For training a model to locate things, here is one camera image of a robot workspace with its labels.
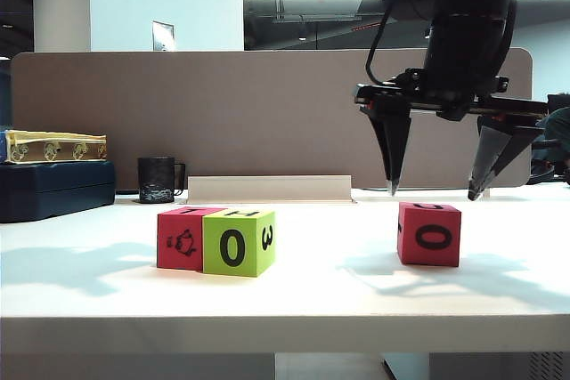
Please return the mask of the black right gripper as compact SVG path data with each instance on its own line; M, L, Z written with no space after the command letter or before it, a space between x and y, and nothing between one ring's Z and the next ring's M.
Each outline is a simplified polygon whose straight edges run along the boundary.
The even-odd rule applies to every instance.
M468 180L468 199L477 200L494 179L543 133L533 119L546 116L548 104L499 97L508 89L506 77L493 77L479 85L436 88L424 69L406 69L377 85L359 84L354 103L370 117L376 134L387 181L394 196L400 184L411 128L412 110L433 112L449 121L466 115L477 120L479 142ZM521 117L514 123L493 117Z

